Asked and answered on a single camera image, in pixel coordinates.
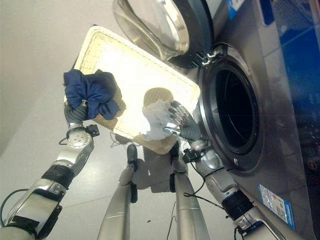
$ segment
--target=white floor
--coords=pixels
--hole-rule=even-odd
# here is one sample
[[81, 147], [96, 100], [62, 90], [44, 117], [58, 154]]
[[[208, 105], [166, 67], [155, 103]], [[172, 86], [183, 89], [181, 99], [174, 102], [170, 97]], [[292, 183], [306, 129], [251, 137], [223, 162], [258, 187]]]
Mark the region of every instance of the white floor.
[[[63, 72], [74, 64], [88, 29], [104, 26], [124, 37], [112, 14], [111, 0], [1, 0], [1, 164], [0, 201], [28, 188], [49, 168], [63, 146]], [[108, 203], [126, 165], [126, 146], [113, 148], [100, 126], [95, 149], [62, 200], [62, 213], [49, 240], [96, 239]], [[139, 149], [138, 202], [131, 205], [131, 239], [166, 239], [175, 194], [168, 192], [168, 156]], [[202, 179], [190, 169], [196, 189]], [[213, 201], [207, 189], [200, 196]], [[18, 199], [13, 196], [4, 209]], [[231, 220], [200, 200], [212, 240], [232, 240]], [[169, 239], [176, 239], [173, 222]]]

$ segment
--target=circular door opening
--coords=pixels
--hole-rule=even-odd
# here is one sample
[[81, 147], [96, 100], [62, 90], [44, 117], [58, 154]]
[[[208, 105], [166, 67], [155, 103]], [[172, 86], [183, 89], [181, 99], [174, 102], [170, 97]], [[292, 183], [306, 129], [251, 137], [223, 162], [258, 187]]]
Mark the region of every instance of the circular door opening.
[[219, 64], [209, 87], [210, 115], [223, 145], [236, 154], [248, 153], [258, 135], [258, 107], [244, 72], [231, 62]]

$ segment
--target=washing machine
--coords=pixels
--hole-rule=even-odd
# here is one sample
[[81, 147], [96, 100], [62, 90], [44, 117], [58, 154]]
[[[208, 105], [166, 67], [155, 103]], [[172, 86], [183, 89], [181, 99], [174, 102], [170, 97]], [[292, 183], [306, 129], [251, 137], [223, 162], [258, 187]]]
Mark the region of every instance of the washing machine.
[[196, 73], [194, 117], [237, 183], [320, 240], [320, 1], [115, 0], [139, 47]]

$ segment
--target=door glass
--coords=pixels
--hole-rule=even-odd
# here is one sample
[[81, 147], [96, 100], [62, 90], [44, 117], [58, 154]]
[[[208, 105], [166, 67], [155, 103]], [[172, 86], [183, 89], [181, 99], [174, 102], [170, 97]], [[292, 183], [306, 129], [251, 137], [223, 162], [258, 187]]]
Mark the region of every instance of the door glass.
[[187, 26], [172, 0], [115, 0], [113, 12], [127, 37], [162, 61], [189, 49]]

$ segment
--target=black cable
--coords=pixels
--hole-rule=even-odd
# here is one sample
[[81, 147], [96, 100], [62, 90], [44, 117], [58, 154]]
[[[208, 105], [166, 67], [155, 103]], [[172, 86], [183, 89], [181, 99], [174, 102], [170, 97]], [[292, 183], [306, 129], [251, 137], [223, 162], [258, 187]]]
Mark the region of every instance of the black cable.
[[190, 164], [191, 164], [191, 166], [193, 167], [193, 169], [194, 169], [202, 178], [204, 178], [204, 176], [202, 176], [201, 172], [199, 172], [199, 171], [195, 168], [195, 166], [192, 164], [192, 162], [190, 162]]
[[222, 210], [225, 210], [222, 206], [219, 206], [218, 204], [215, 204], [214, 202], [209, 201], [208, 199], [206, 199], [206, 198], [204, 198], [204, 197], [201, 197], [201, 196], [196, 195], [196, 193], [198, 193], [198, 192], [203, 188], [203, 186], [205, 185], [206, 177], [210, 176], [211, 174], [213, 174], [213, 173], [215, 173], [215, 172], [217, 172], [217, 171], [220, 171], [221, 169], [224, 169], [224, 167], [220, 167], [220, 168], [218, 168], [218, 169], [210, 172], [209, 174], [207, 174], [207, 175], [205, 175], [205, 176], [202, 176], [202, 174], [195, 168], [195, 166], [192, 164], [192, 162], [191, 162], [191, 166], [192, 166], [193, 169], [202, 177], [203, 182], [202, 182], [202, 185], [199, 187], [199, 189], [198, 189], [197, 191], [195, 191], [193, 194], [188, 193], [188, 192], [184, 192], [183, 195], [184, 195], [185, 197], [195, 197], [195, 198], [198, 198], [198, 199], [202, 199], [202, 200], [204, 200], [204, 201], [206, 201], [206, 202], [208, 202], [208, 203], [210, 203], [210, 204], [215, 205], [216, 207], [218, 207], [218, 208], [220, 208], [220, 209], [222, 209]]
[[174, 209], [175, 209], [176, 202], [177, 202], [177, 201], [174, 201], [174, 203], [173, 203], [173, 208], [172, 208], [171, 217], [170, 217], [171, 220], [170, 220], [170, 225], [169, 225], [168, 234], [166, 235], [166, 240], [168, 240], [168, 238], [169, 238], [169, 234], [170, 234], [170, 230], [171, 230], [171, 226], [172, 226], [173, 220], [175, 220], [175, 221], [177, 222], [176, 216], [173, 216], [173, 215], [174, 215]]
[[202, 196], [198, 196], [198, 195], [195, 195], [195, 194], [190, 194], [190, 193], [187, 193], [187, 192], [184, 192], [184, 193], [183, 193], [183, 196], [185, 196], [185, 197], [195, 197], [195, 198], [197, 198], [197, 199], [202, 199], [202, 200], [204, 200], [204, 201], [206, 201], [206, 202], [208, 202], [208, 203], [210, 203], [210, 204], [215, 205], [216, 207], [218, 207], [218, 208], [220, 208], [220, 209], [222, 209], [222, 210], [225, 210], [222, 206], [219, 206], [218, 204], [215, 204], [214, 202], [209, 201], [208, 199], [206, 199], [206, 198], [204, 198], [204, 197], [202, 197]]
[[63, 138], [63, 139], [61, 139], [60, 141], [59, 141], [59, 145], [68, 145], [67, 143], [62, 143], [64, 140], [66, 140], [67, 138], [65, 137], [65, 138]]
[[4, 210], [4, 206], [5, 206], [6, 202], [8, 201], [8, 199], [9, 199], [13, 194], [15, 194], [15, 193], [22, 192], [22, 191], [28, 191], [28, 190], [29, 190], [29, 189], [27, 189], [27, 188], [15, 190], [15, 191], [13, 191], [12, 193], [10, 193], [10, 194], [3, 200], [2, 204], [1, 204], [1, 207], [0, 207], [0, 225], [1, 225], [2, 228], [5, 226], [4, 221], [3, 221], [3, 219], [2, 219], [2, 212], [3, 212], [3, 210]]

